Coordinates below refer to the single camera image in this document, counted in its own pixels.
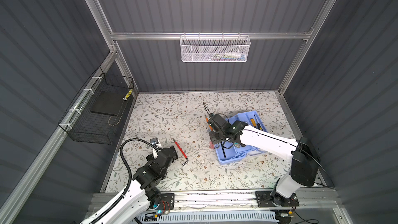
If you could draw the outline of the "orange handle screwdriver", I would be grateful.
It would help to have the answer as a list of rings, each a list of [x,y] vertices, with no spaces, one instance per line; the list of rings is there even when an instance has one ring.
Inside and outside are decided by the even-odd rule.
[[[251,122],[252,126],[256,129],[257,123],[255,122],[255,120],[253,118],[250,118],[250,122]]]

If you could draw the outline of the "orange hacksaw blade bar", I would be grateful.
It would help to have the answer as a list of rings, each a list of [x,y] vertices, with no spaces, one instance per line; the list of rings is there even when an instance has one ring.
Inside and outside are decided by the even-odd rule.
[[[205,116],[205,119],[206,119],[206,123],[208,124],[208,126],[209,126],[209,128],[210,128],[210,131],[213,131],[210,118],[209,118],[208,116]]]

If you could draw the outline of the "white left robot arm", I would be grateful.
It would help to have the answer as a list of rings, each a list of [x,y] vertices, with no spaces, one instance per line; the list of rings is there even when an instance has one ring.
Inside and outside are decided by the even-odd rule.
[[[83,224],[127,224],[154,205],[160,198],[157,185],[167,175],[170,165],[178,159],[174,146],[160,149],[158,156],[129,174],[124,189],[100,210],[82,221]]]

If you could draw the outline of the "red hacksaw blade bar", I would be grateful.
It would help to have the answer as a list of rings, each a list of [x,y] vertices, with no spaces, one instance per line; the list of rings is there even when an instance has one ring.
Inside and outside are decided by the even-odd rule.
[[[182,150],[181,146],[178,144],[178,142],[172,138],[173,142],[175,143],[175,145],[177,146],[177,148],[179,149],[179,151],[181,152],[181,154],[183,155],[183,157],[185,158],[185,162],[182,163],[182,167],[186,166],[189,163],[189,159],[187,157],[187,155],[185,154],[185,152]]]

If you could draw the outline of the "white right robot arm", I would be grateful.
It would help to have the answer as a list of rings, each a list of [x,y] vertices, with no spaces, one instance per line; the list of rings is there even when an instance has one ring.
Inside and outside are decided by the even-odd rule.
[[[207,121],[212,131],[211,142],[221,147],[228,142],[241,147],[252,146],[270,152],[290,163],[290,169],[279,178],[270,197],[276,205],[292,202],[293,194],[302,186],[311,187],[319,170],[318,155],[307,138],[283,138],[261,131],[248,123],[236,120],[233,124],[220,114],[210,113]]]

